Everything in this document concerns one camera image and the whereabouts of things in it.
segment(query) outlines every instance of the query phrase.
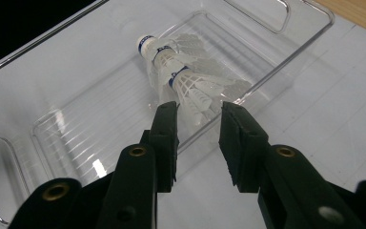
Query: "hole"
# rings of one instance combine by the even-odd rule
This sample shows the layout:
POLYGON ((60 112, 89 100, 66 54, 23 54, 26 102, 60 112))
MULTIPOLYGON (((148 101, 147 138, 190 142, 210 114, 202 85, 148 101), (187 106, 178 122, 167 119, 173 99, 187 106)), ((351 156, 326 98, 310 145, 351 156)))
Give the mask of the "hole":
POLYGON ((65 182, 53 184, 43 193, 43 199, 46 201, 58 200, 64 197, 69 190, 70 186, 65 182))
POLYGON ((147 150, 144 147, 135 147, 130 150, 131 156, 143 156, 147 153, 147 150))
POLYGON ((344 223, 344 217, 336 209, 327 206, 321 206, 317 209, 318 213, 327 221, 341 225, 344 223))
POLYGON ((135 209, 131 206, 124 207, 117 213, 117 219, 120 221, 130 221, 135 217, 135 209))
POLYGON ((286 156, 286 157, 295 156, 295 152, 286 147, 279 147, 279 148, 275 149, 275 151, 281 156, 286 156))

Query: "wooden surface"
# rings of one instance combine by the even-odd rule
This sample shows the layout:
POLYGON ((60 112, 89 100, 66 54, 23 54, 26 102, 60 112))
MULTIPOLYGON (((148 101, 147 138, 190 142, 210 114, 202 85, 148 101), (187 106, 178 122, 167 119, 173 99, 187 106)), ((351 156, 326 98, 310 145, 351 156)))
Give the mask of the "wooden surface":
POLYGON ((316 0, 316 2, 366 29, 366 0, 316 0))

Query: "clear plastic container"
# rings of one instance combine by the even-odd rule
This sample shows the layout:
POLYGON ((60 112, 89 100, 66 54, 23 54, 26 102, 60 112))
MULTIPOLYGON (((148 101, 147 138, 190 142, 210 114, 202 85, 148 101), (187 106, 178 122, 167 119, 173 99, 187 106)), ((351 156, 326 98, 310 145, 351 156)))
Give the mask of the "clear plastic container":
MULTIPOLYGON (((135 48, 140 35, 199 36, 213 58, 252 84, 240 103, 255 114, 315 59, 305 51, 333 22, 328 10, 303 0, 104 4, 0 69, 0 137, 15 158, 1 165, 12 169, 2 170, 12 183, 0 201, 13 202, 4 194, 13 193, 16 209, 55 177, 89 184, 103 168, 110 173, 121 150, 151 128, 157 94, 135 48)), ((178 121, 183 176, 217 148, 209 130, 218 117, 193 135, 178 121)))

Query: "black background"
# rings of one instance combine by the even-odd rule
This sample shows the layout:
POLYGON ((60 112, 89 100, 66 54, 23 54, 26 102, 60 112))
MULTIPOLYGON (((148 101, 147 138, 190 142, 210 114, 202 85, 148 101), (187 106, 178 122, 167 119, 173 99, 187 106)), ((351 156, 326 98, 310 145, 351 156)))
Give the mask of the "black background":
POLYGON ((0 0, 0 59, 94 0, 0 0))

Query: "shuttlecock band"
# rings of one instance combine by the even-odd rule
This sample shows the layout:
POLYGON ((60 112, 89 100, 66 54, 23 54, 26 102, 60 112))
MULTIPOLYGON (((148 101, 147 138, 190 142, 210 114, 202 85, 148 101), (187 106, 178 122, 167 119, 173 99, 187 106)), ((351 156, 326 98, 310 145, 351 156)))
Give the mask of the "shuttlecock band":
POLYGON ((141 39, 141 41, 139 42, 139 45, 138 45, 138 52, 142 55, 142 52, 141 52, 141 49, 142 49, 142 45, 148 40, 150 39, 151 35, 147 35, 147 36, 144 36, 144 38, 141 39))
POLYGON ((183 70, 187 70, 187 69, 189 69, 189 67, 185 66, 181 70, 179 70, 179 72, 172 73, 172 78, 169 80, 169 86, 171 86, 171 88, 173 88, 173 82, 174 82, 174 79, 177 77, 177 75, 180 74, 183 70))
POLYGON ((153 61, 155 61, 156 56, 157 56, 160 52, 162 52, 162 51, 164 51, 164 50, 173 50, 173 49, 172 49, 170 46, 164 46, 164 47, 157 48, 157 49, 156 49, 156 55, 153 57, 152 62, 153 62, 153 61))

